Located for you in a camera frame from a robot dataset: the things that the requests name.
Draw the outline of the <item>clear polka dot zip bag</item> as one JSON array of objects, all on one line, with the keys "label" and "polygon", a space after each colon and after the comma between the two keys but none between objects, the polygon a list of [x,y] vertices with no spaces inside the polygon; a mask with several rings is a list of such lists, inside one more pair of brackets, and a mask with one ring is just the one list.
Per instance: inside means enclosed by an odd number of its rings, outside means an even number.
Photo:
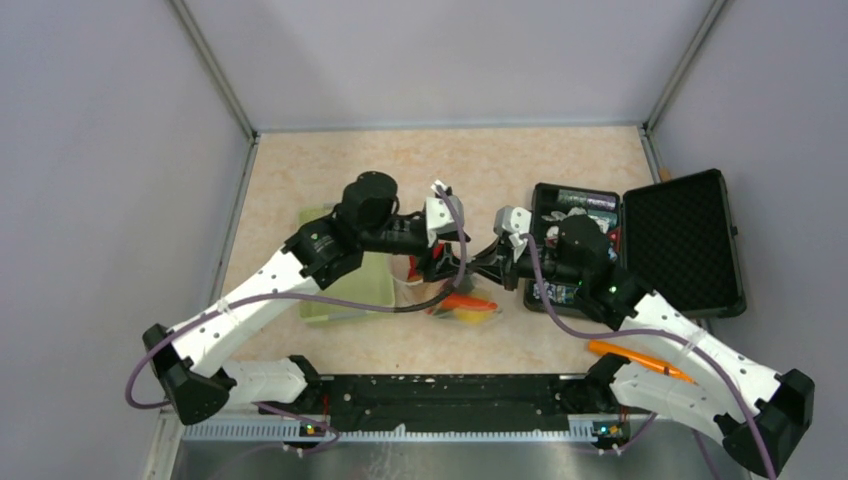
[{"label": "clear polka dot zip bag", "polygon": [[[413,271],[413,260],[413,257],[406,256],[390,258],[397,307],[424,303],[437,296],[445,286],[452,285],[451,280],[424,282],[422,276]],[[482,280],[466,276],[449,296],[427,307],[424,313],[439,320],[478,326],[499,318],[502,308]]]}]

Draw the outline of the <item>yellow lemon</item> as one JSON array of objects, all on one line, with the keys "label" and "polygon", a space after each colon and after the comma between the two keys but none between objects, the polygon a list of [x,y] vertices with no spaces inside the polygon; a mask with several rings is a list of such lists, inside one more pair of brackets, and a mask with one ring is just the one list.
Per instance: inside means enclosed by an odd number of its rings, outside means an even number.
[{"label": "yellow lemon", "polygon": [[458,321],[466,325],[482,325],[492,320],[496,316],[496,311],[457,311],[455,317]]}]

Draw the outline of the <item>green perforated plastic basket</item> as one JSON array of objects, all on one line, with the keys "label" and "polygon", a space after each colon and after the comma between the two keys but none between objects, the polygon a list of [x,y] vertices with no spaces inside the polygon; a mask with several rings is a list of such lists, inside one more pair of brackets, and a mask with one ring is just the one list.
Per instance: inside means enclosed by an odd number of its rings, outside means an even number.
[{"label": "green perforated plastic basket", "polygon": [[[393,308],[395,288],[390,257],[382,253],[366,252],[358,270],[342,277],[318,295],[346,302]],[[381,312],[325,303],[301,302],[298,306],[299,319],[315,327],[358,321],[378,315],[381,315]]]}]

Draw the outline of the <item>red bell pepper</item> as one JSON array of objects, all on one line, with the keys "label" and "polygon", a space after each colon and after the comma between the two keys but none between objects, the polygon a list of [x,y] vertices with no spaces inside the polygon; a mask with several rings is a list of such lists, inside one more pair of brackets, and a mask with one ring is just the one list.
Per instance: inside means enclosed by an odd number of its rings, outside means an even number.
[{"label": "red bell pepper", "polygon": [[429,253],[423,256],[409,256],[409,268],[406,273],[408,282],[434,282],[439,276],[440,263],[444,257],[444,243],[437,243]]}]

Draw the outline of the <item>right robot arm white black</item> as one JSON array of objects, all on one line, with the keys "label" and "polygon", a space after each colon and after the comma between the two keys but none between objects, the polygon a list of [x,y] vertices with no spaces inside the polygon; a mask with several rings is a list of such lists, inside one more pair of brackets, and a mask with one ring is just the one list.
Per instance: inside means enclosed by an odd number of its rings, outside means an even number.
[{"label": "right robot arm white black", "polygon": [[808,431],[815,383],[798,369],[780,372],[742,354],[693,323],[656,289],[611,257],[608,237],[586,215],[564,218],[555,231],[554,254],[542,255],[529,231],[530,213],[496,228],[488,251],[471,257],[460,248],[459,270],[494,266],[505,288],[519,278],[565,280],[578,287],[575,303],[605,333],[578,331],[542,303],[555,324],[581,339],[630,340],[689,376],[675,380],[612,354],[609,368],[586,385],[589,404],[612,412],[620,404],[672,419],[719,443],[740,466],[776,479]]}]

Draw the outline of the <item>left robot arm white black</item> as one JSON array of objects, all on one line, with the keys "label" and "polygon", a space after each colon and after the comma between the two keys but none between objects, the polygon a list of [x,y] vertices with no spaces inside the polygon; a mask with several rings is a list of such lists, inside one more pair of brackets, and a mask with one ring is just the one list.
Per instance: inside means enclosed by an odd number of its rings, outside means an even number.
[{"label": "left robot arm white black", "polygon": [[156,324],[143,335],[145,363],[164,390],[167,406],[186,426],[226,408],[255,402],[287,404],[308,413],[321,393],[311,365],[293,357],[236,362],[233,354],[299,302],[334,305],[323,292],[358,270],[366,253],[432,257],[442,240],[465,253],[464,206],[440,181],[422,210],[398,212],[398,185],[368,171],[347,185],[326,215],[307,222],[251,277],[192,319]]}]

